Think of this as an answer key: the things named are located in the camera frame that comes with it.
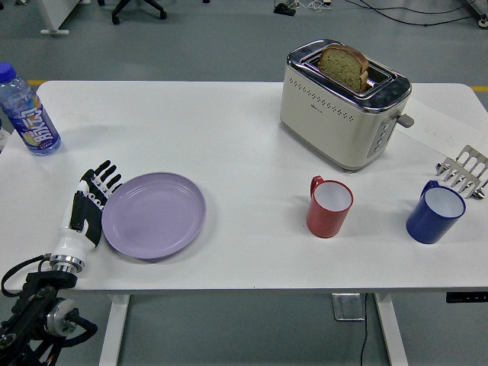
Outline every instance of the toaster control knob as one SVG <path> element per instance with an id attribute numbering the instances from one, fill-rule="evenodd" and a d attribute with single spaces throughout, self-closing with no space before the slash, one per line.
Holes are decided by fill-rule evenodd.
<path id="1" fill-rule="evenodd" d="M 402 114 L 396 119 L 396 122 L 405 128 L 413 126 L 413 118 L 411 118 L 408 114 Z"/>

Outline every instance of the bottle label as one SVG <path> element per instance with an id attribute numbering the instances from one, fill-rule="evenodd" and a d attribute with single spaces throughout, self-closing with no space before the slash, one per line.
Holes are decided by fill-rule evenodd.
<path id="1" fill-rule="evenodd" d="M 32 108 L 14 116 L 11 118 L 11 122 L 27 147 L 30 150 L 39 151 L 56 143 L 59 134 L 39 98 L 33 97 L 33 99 Z"/>

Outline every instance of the bottle cap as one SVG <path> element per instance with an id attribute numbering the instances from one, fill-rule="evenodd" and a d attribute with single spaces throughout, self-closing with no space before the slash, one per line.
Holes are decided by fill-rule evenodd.
<path id="1" fill-rule="evenodd" d="M 17 73 L 10 63 L 0 63 L 0 82 L 10 82 Z"/>

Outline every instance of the toaster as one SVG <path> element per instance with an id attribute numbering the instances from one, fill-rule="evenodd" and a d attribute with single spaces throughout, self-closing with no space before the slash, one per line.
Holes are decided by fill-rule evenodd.
<path id="1" fill-rule="evenodd" d="M 368 87 L 357 93 L 319 71 L 322 51 L 334 40 L 317 40 L 287 57 L 280 119 L 306 144 L 345 170 L 363 168 L 386 148 L 412 91 L 407 78 L 368 59 Z"/>

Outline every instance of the gray floor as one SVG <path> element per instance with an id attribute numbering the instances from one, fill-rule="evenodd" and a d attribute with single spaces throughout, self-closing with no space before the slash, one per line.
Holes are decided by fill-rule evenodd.
<path id="1" fill-rule="evenodd" d="M 114 26 L 110 12 L 115 0 L 107 0 L 105 7 L 93 0 L 65 21 L 62 29 L 69 29 L 69 36 L 51 37 L 39 33 L 44 24 L 37 2 L 3 2 L 0 59 L 30 80 L 281 82 L 290 51 L 331 38 L 411 82 L 488 85 L 488 30 L 478 27 L 477 18 L 423 27 L 392 21 L 343 0 L 333 0 L 330 11 L 299 8 L 294 17 L 273 14 L 272 0 L 164 0 L 159 3 L 168 19 L 161 21 L 148 5 L 132 2 Z M 446 11 L 466 2 L 368 3 Z M 469 8 L 447 14 L 385 12 L 418 24 L 473 14 Z M 488 109 L 488 92 L 477 96 Z M 0 118 L 10 129 L 3 114 Z M 84 345 L 64 351 L 59 364 L 98 364 L 110 301 L 97 294 L 65 296 L 74 298 L 82 315 L 100 331 Z M 443 293 L 396 294 L 394 304 L 411 365 L 486 364 L 488 305 L 448 305 Z M 0 318 L 10 316 L 12 305 L 0 299 Z M 377 314 L 372 303 L 368 305 L 364 361 L 387 364 Z M 363 336 L 363 323 L 335 322 L 330 299 L 323 295 L 251 291 L 140 296 L 131 301 L 120 364 L 359 364 Z"/>

